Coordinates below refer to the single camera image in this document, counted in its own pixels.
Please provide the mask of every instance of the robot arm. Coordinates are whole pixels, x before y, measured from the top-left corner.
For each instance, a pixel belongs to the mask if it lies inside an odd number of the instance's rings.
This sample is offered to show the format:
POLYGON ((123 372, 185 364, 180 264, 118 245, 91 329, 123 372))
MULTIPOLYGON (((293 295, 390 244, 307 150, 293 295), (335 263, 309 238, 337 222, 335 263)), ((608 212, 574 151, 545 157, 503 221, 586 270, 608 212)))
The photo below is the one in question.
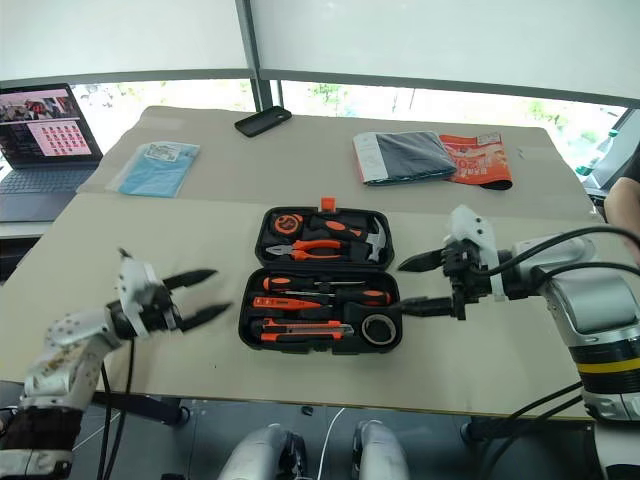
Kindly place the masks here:
POLYGON ((126 340, 154 330, 186 331, 229 306, 212 305, 183 319, 170 290, 199 283, 215 271, 196 270, 160 281, 151 265, 120 253, 119 300, 66 315, 47 330, 44 353, 28 370, 18 413, 2 438, 0 479, 67 478, 71 450, 104 358, 126 340))
POLYGON ((496 300, 504 296, 510 300, 543 296, 576 363, 587 411, 596 420, 608 423, 609 438, 615 436, 611 430, 617 427, 621 432, 624 428, 626 439, 633 437, 634 442, 625 443, 628 464, 639 465, 640 310, 624 279, 605 268, 548 274, 559 267, 573 268, 597 260, 595 246, 587 237, 562 241, 509 268, 498 268, 499 273, 487 273, 497 267, 496 258, 499 266, 506 267, 512 258, 550 238, 520 242, 512 250, 497 250, 491 225, 469 208, 458 207, 451 215, 451 235, 445 239, 445 247, 416 255, 399 267, 412 272, 442 267, 453 295, 405 300, 403 312, 464 320, 465 306, 487 295, 493 294, 496 300))

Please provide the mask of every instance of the package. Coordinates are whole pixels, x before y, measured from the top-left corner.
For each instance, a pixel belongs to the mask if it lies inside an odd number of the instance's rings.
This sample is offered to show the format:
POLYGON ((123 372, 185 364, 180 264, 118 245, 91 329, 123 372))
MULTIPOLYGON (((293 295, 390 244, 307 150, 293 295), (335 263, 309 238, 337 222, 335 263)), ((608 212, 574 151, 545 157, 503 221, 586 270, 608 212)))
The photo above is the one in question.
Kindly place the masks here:
POLYGON ((456 172, 435 132, 361 133, 353 145, 367 185, 440 180, 456 172))
POLYGON ((128 195, 173 198, 195 160, 199 145, 153 142, 140 145, 107 190, 128 195))
POLYGON ((499 133, 477 137, 440 135, 440 140, 457 166, 456 174, 449 179, 452 182, 480 185, 492 190, 507 190, 513 185, 499 133))
POLYGON ((384 272, 393 245, 380 212, 273 208, 255 253, 263 268, 249 277, 238 322, 249 347, 359 354, 400 343, 398 286, 384 272))

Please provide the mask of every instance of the laptop keyboard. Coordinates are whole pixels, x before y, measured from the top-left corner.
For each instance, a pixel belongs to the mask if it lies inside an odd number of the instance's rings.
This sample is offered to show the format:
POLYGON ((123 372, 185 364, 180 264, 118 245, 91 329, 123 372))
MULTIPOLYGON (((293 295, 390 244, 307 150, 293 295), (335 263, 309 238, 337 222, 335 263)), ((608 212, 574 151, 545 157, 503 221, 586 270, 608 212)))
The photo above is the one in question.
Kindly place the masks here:
POLYGON ((13 170, 0 183, 1 193, 75 192, 93 170, 13 170))

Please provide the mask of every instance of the hammer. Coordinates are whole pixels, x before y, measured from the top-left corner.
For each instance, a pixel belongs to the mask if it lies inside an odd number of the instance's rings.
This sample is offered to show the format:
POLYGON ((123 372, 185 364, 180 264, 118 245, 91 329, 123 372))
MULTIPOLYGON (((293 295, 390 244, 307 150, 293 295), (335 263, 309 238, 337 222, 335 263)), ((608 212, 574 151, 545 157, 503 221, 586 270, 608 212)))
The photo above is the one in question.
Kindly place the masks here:
POLYGON ((379 260, 380 250, 387 244, 387 234, 378 219, 373 217, 373 220, 378 227, 378 233, 365 232, 359 228, 350 227, 344 223, 326 220, 321 217, 312 217, 309 222, 309 227, 328 230, 333 237, 342 240, 356 240, 370 244, 371 254, 367 257, 367 260, 377 262, 379 260))

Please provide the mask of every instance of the smartphone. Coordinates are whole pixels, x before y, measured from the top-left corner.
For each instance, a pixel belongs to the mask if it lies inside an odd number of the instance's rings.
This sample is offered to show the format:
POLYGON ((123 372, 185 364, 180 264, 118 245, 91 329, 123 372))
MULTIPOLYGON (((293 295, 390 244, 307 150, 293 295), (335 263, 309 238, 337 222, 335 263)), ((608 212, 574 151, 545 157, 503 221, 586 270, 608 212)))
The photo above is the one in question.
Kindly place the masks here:
POLYGON ((279 106, 267 108, 262 112, 244 118, 234 123, 235 127, 245 134, 247 137, 255 137, 256 135, 266 132, 270 128, 280 125, 282 122, 291 118, 291 112, 279 106))

